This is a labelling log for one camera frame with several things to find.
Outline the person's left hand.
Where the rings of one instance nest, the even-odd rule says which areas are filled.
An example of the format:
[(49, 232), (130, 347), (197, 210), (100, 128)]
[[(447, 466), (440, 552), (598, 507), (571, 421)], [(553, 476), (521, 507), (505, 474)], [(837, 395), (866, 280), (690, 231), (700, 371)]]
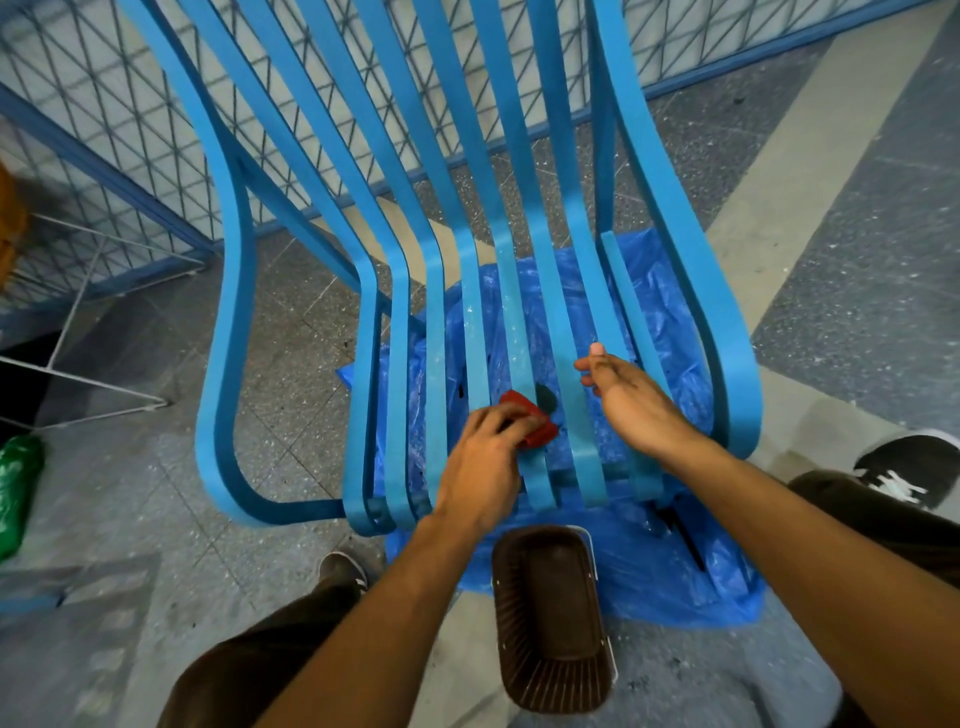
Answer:
[(471, 450), (461, 437), (439, 480), (434, 513), (476, 538), (491, 532), (512, 510), (521, 487), (516, 450)]

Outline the person's right hand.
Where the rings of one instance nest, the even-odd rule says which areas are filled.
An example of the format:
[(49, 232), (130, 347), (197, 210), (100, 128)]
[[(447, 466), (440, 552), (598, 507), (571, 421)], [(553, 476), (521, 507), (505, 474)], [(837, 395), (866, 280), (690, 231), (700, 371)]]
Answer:
[(664, 467), (672, 467), (709, 438), (685, 417), (650, 375), (630, 363), (639, 370), (638, 386), (598, 397), (606, 420), (633, 450)]

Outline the red sanding pad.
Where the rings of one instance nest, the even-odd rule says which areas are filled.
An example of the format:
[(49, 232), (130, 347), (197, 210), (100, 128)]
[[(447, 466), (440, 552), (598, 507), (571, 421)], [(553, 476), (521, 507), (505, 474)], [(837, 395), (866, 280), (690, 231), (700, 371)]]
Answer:
[(527, 417), (534, 417), (541, 420), (539, 427), (529, 433), (519, 444), (518, 448), (525, 450), (538, 450), (552, 442), (559, 435), (559, 426), (551, 418), (553, 409), (540, 406), (534, 399), (530, 399), (516, 390), (507, 390), (500, 394), (499, 404), (512, 404), (524, 409)]

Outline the person's left forearm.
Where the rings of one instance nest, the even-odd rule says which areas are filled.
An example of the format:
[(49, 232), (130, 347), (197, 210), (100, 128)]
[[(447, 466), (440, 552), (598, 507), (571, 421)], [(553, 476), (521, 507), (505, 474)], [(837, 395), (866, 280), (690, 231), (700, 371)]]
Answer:
[(484, 535), (436, 511), (254, 728), (406, 728), (455, 587)]

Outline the person's right forearm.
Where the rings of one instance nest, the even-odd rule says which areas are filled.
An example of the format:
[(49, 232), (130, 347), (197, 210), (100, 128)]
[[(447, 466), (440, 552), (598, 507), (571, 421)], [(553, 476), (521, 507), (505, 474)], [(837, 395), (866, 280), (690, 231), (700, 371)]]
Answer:
[(876, 728), (960, 728), (960, 589), (699, 433), (655, 457), (749, 555)]

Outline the brown ribbed plastic tray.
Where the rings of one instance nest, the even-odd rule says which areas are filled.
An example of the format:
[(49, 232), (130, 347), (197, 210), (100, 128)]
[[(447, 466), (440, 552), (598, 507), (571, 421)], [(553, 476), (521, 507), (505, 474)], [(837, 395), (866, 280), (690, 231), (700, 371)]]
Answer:
[(618, 669), (590, 533), (553, 524), (513, 528), (491, 554), (500, 675), (510, 701), (541, 715), (600, 708)]

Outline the blue plastic sheet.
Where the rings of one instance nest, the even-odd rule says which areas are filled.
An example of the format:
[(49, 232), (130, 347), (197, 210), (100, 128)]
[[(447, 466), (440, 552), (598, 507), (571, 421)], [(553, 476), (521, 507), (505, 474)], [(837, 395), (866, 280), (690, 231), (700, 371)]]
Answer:
[[(653, 227), (618, 234), (621, 257), (631, 291), (644, 314), (652, 346), (664, 373), (665, 383), (683, 415), (699, 431), (710, 434), (714, 425), (714, 392), (702, 354), (699, 335), (681, 287), (673, 273), (666, 249)], [(586, 351), (595, 332), (582, 284), (575, 251), (555, 249), (559, 280), (565, 297), (574, 342)], [(460, 582), (461, 591), (492, 594), (493, 550), (498, 539), (512, 528), (540, 525), (578, 526), (589, 532), (599, 572), (598, 595), (605, 616), (679, 628), (725, 628), (750, 625), (762, 612), (766, 585), (741, 547), (708, 509), (677, 478), (664, 479), (663, 511), (676, 519), (666, 523), (649, 500), (637, 501), (627, 479), (606, 480), (608, 504), (588, 508), (576, 487), (558, 483), (558, 474), (575, 476), (570, 451), (568, 418), (560, 404), (560, 388), (548, 338), (547, 314), (542, 285), (534, 257), (517, 263), (523, 315), (532, 359), (536, 395), (534, 401), (556, 425), (558, 435), (543, 454), (555, 485), (558, 509), (537, 512), (526, 494), (474, 551)], [(509, 357), (500, 305), (500, 286), (495, 265), (480, 268), (482, 312), (487, 347), (488, 384), (499, 398), (510, 388)], [(459, 283), (445, 292), (446, 386), (450, 417), (449, 442), (459, 436), (468, 417), (466, 358), (462, 292)], [(413, 335), (409, 354), (407, 458), (410, 491), (426, 492), (421, 469), (426, 465), (426, 342)], [(378, 402), (372, 494), (385, 495), (383, 448), (386, 443), (386, 398), (389, 383), (390, 346), (379, 354)], [(584, 394), (591, 428), (601, 463), (626, 464), (628, 449), (612, 429), (596, 396)]]

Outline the person's left black shoe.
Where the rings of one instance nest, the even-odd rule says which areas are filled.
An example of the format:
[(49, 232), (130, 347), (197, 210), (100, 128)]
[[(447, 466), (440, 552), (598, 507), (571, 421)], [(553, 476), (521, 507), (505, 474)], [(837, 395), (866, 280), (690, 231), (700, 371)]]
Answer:
[(369, 588), (366, 569), (354, 556), (341, 550), (327, 553), (318, 564), (316, 592), (346, 587), (360, 595)]

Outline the person's black shoe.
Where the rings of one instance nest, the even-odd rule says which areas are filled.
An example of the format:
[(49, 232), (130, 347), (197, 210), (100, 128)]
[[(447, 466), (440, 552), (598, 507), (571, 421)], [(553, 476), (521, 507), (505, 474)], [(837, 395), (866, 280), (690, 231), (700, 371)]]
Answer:
[(853, 472), (874, 491), (934, 512), (960, 484), (960, 438), (936, 429), (897, 433), (864, 450)]
[(354, 556), (341, 550), (327, 553), (318, 564), (316, 592), (346, 587), (360, 595), (369, 588), (366, 569)]

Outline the person's right black shoe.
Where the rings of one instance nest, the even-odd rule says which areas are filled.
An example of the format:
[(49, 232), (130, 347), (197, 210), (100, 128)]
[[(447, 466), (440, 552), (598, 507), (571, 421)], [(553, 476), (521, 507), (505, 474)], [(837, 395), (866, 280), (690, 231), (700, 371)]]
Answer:
[(960, 438), (936, 429), (897, 433), (864, 450), (853, 472), (874, 491), (934, 512), (960, 484)]

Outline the person's right trouser leg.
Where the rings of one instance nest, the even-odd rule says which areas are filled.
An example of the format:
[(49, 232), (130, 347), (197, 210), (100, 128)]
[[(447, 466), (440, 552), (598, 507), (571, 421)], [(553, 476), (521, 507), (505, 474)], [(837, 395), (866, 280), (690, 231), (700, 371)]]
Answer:
[(960, 728), (960, 524), (814, 471), (771, 583), (838, 678), (823, 728)]

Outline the person's trouser leg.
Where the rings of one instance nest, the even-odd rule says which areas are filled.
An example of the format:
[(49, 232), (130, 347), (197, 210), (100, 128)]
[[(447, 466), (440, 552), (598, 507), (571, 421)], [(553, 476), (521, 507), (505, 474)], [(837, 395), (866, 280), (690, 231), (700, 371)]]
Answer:
[(771, 583), (838, 678), (823, 728), (960, 728), (960, 524), (814, 471)]
[(253, 728), (362, 594), (320, 584), (214, 645), (177, 679), (156, 728)]

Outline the person's left trouser leg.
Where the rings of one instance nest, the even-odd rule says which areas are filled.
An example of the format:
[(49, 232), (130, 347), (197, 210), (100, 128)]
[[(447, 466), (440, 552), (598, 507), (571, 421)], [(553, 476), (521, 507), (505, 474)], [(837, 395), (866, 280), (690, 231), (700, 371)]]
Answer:
[(253, 728), (362, 594), (320, 584), (214, 645), (177, 679), (156, 728)]

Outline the green plastic bottle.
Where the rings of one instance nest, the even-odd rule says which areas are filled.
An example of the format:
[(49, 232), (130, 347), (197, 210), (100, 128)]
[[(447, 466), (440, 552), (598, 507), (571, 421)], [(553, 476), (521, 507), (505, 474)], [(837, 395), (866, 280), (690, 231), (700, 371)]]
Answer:
[(17, 435), (0, 447), (0, 563), (22, 545), (44, 464), (45, 447), (37, 435)]

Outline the orange object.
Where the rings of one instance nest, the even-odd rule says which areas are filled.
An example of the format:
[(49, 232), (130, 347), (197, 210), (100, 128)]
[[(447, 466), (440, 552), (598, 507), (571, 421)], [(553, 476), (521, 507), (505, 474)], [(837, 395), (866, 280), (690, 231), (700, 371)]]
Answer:
[(0, 292), (11, 279), (20, 252), (19, 243), (29, 229), (30, 213), (18, 193), (18, 183), (0, 161)]

